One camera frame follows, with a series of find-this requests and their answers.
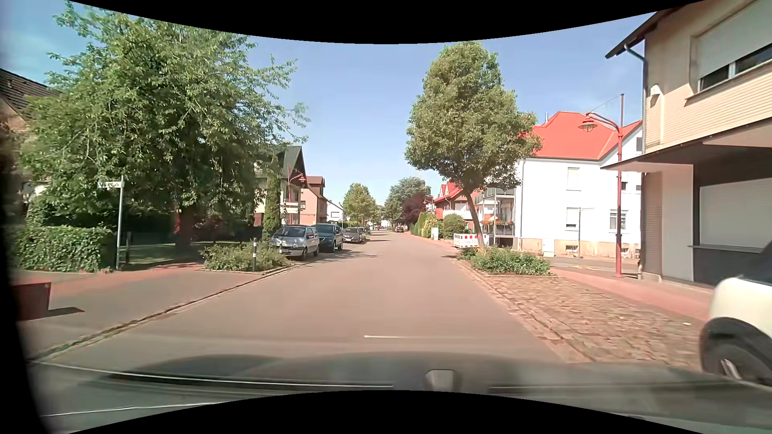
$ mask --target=white car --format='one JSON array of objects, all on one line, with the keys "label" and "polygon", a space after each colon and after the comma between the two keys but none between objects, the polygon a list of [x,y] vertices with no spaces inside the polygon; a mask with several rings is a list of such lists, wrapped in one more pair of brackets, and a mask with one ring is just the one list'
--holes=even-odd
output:
[{"label": "white car", "polygon": [[310,253],[319,256],[319,233],[313,226],[282,226],[271,237],[271,247],[276,247],[280,253],[300,258],[300,260],[305,259]]},{"label": "white car", "polygon": [[699,353],[705,372],[772,386],[772,242],[753,270],[716,285]]}]

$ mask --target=shrub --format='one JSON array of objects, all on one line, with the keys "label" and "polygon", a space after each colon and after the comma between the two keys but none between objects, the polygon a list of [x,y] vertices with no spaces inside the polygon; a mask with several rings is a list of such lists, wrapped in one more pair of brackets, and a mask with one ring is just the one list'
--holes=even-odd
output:
[{"label": "shrub", "polygon": [[477,249],[474,247],[465,247],[461,249],[459,259],[471,260],[477,254]]},{"label": "shrub", "polygon": [[442,224],[444,225],[442,233],[448,238],[453,238],[454,233],[466,233],[465,231],[468,229],[466,220],[458,214],[446,215],[442,220]]},{"label": "shrub", "polygon": [[437,220],[436,215],[427,213],[424,224],[421,227],[421,236],[424,238],[431,238],[432,228],[438,227],[438,222],[439,220]]},{"label": "shrub", "polygon": [[106,228],[30,224],[11,237],[13,266],[22,270],[94,273],[114,265],[115,237]]},{"label": "shrub", "polygon": [[488,247],[484,253],[475,254],[472,266],[492,274],[516,273],[531,276],[548,276],[550,263],[532,253],[518,252],[500,247]]},{"label": "shrub", "polygon": [[[251,271],[252,244],[215,244],[205,247],[199,253],[204,257],[204,266],[209,270]],[[266,271],[287,266],[287,258],[267,242],[261,242],[257,251],[256,270]]]}]

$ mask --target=sky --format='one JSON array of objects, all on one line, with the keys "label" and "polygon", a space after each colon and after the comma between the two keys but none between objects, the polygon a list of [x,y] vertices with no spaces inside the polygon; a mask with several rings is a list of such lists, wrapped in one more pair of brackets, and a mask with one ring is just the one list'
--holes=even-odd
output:
[{"label": "sky", "polygon": [[[0,66],[44,83],[46,71],[62,69],[47,53],[83,51],[84,39],[52,17],[63,10],[63,0],[7,0],[0,18]],[[642,63],[632,55],[604,56],[649,16],[480,42],[499,54],[504,87],[515,91],[519,110],[534,112],[539,123],[557,111],[593,109],[618,120],[618,95],[624,93],[625,124],[630,124],[641,117]],[[298,102],[308,107],[310,122],[298,132],[308,136],[307,174],[324,176],[325,196],[340,203],[359,182],[383,204],[393,184],[413,175],[437,195],[439,174],[416,171],[404,152],[412,104],[446,44],[252,40],[258,44],[249,54],[252,67],[267,66],[271,55],[277,62],[297,60],[290,88],[279,95],[287,107]],[[642,53],[642,46],[636,49]]]}]

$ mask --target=distant car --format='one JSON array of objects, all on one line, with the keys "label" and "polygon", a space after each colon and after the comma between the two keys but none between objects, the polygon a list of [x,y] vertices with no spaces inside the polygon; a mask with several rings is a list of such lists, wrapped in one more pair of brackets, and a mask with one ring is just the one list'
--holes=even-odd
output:
[{"label": "distant car", "polygon": [[343,230],[344,242],[363,242],[362,232],[359,228],[346,228]]},{"label": "distant car", "polygon": [[317,228],[319,233],[321,249],[329,250],[332,253],[343,249],[343,230],[340,229],[340,226],[331,223],[317,223],[313,227]]},{"label": "distant car", "polygon": [[270,245],[284,255],[303,260],[309,253],[319,256],[319,233],[313,226],[286,225],[273,233]]}]

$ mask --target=building facade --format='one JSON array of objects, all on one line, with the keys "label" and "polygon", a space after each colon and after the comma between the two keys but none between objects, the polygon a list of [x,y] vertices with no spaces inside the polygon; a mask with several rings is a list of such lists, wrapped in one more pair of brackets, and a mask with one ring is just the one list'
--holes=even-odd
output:
[{"label": "building facade", "polygon": [[772,0],[704,0],[656,12],[645,40],[642,175],[647,276],[715,284],[772,240]]}]

